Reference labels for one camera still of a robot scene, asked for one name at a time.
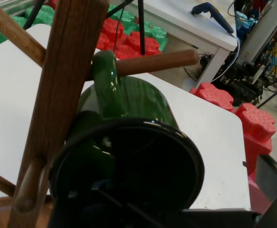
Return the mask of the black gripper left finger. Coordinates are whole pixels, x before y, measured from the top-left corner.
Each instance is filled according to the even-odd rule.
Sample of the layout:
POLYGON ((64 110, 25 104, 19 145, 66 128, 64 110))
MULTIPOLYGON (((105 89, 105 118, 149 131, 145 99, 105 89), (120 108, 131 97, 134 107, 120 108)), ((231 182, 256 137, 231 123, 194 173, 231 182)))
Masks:
POLYGON ((96 182, 90 190, 95 204, 81 210, 82 228, 163 228, 164 225, 130 203, 109 182, 96 182))

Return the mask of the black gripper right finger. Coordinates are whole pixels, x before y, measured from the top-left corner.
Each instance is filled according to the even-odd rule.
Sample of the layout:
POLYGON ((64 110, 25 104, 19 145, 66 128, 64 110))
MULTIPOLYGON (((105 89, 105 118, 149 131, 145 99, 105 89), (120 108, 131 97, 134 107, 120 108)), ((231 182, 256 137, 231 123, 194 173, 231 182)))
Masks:
POLYGON ((188 211, 180 214, 179 228, 277 228, 277 162, 269 155, 257 159, 256 182, 270 200, 262 214, 243 210, 188 211))

